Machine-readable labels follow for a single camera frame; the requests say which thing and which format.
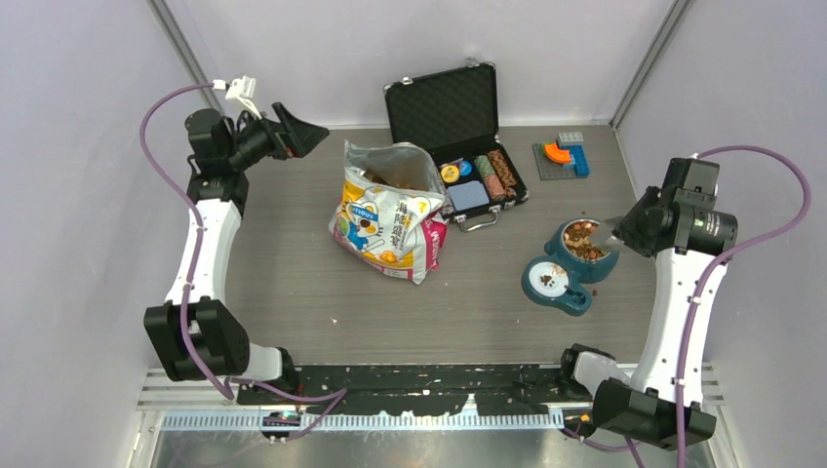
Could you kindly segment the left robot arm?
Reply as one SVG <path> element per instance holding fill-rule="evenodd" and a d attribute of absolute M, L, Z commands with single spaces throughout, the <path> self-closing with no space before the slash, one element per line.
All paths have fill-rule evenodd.
<path fill-rule="evenodd" d="M 292 358 L 280 347 L 251 343 L 225 304 L 235 236 L 249 194 L 246 171 L 264 158 L 302 158 L 330 134 L 296 118 L 282 103 L 274 119 L 245 110 L 231 119 L 212 108 L 184 121 L 192 149 L 183 190 L 187 238 L 175 281 L 164 301 L 146 309 L 143 325 L 172 381 L 237 377 L 261 380 L 273 402 L 290 402 L 299 388 Z"/>

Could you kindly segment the pet food bag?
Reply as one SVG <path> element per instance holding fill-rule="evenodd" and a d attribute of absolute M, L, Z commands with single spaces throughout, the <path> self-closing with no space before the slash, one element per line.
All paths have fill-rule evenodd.
<path fill-rule="evenodd" d="M 409 142 L 344 143 L 344 183 L 329 230 L 382 274 L 421 284 L 439 267 L 448 202 L 430 154 Z"/>

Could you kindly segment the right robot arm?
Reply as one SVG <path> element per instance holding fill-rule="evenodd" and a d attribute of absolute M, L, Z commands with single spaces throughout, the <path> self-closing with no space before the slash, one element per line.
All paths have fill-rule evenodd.
<path fill-rule="evenodd" d="M 655 299 L 643 354 L 632 374 L 608 353 L 579 343 L 561 357 L 557 387 L 588 395 L 594 426 L 669 451 L 708 440 L 717 419 L 704 412 L 702 355 L 715 295 L 727 273 L 714 261 L 735 243 L 737 219 L 715 211 L 717 164 L 670 161 L 625 215 L 603 221 L 591 239 L 655 263 Z"/>

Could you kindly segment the metal food scoop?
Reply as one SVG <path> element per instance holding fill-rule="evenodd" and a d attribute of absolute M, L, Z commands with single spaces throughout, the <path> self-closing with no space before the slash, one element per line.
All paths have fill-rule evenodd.
<path fill-rule="evenodd" d="M 616 216 L 603 220 L 590 239 L 601 250 L 616 252 L 626 246 L 627 237 L 624 217 Z"/>

